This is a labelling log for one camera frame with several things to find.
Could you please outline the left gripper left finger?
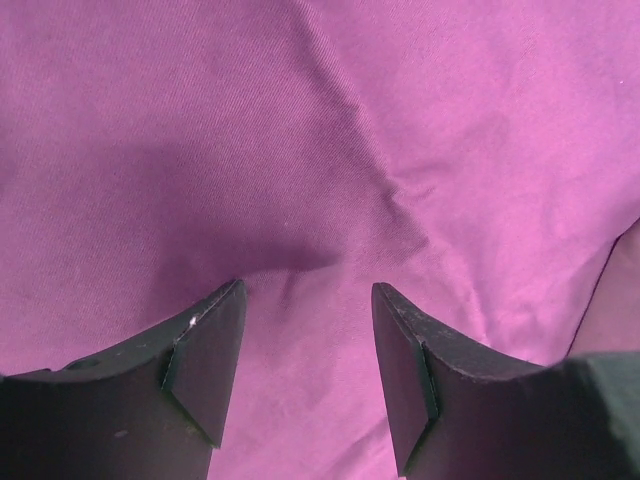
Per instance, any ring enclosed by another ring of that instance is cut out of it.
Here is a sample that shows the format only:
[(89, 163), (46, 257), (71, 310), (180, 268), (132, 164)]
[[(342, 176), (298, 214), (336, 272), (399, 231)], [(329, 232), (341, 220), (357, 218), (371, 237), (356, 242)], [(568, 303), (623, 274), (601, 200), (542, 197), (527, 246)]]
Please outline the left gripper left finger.
[(5, 479), (204, 479), (221, 445), (247, 290), (187, 310), (61, 370), (1, 380)]

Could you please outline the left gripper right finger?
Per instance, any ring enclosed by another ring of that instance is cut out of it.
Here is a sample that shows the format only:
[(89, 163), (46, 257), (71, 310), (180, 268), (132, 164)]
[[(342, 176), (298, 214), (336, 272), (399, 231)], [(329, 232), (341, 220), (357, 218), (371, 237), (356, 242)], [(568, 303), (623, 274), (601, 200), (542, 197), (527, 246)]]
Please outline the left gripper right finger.
[(635, 479), (639, 356), (590, 353), (540, 366), (372, 288), (379, 372), (405, 479)]

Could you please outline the purple surgical drape cloth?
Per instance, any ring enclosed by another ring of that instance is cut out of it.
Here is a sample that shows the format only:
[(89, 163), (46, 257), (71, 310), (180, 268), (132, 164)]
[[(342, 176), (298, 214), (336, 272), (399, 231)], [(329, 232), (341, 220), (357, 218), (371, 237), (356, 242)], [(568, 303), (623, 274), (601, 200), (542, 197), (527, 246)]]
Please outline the purple surgical drape cloth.
[(635, 1), (5, 1), (1, 370), (242, 278), (215, 479), (391, 479), (370, 290), (639, 345)]

